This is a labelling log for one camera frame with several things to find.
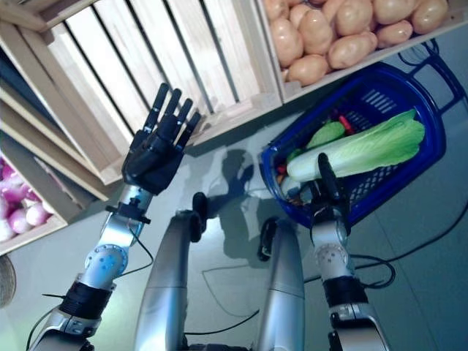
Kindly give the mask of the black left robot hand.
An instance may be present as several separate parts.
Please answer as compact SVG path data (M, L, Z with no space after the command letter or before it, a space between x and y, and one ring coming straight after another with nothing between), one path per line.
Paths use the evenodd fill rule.
M197 111L188 117L193 105L191 99L186 99L179 113L175 114L181 98L178 88L164 106L168 91L169 85L161 83L147 119L136 132L121 168L125 184L153 195L169 187L184 157L185 146L201 119Z

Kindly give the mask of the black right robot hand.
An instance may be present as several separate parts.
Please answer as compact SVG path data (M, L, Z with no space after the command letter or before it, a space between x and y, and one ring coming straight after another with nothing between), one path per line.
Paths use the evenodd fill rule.
M311 190L311 223L347 218L349 200L344 187L336 177L328 157L320 153L317 159L319 178L309 182Z

